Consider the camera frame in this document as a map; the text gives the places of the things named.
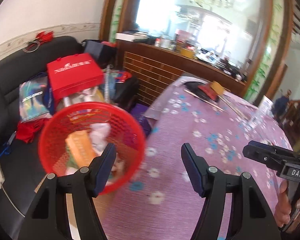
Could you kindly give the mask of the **person's right hand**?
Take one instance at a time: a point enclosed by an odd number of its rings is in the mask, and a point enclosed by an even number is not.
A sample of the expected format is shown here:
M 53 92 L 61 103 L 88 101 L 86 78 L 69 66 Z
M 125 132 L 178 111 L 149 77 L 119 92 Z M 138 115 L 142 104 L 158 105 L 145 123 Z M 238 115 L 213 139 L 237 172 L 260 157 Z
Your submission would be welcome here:
M 288 181 L 282 181 L 279 194 L 277 195 L 278 202 L 275 206 L 274 218 L 279 228 L 283 227 L 290 221 L 290 213 L 292 206 L 287 196 Z M 300 208 L 300 199 L 296 202 L 296 208 Z

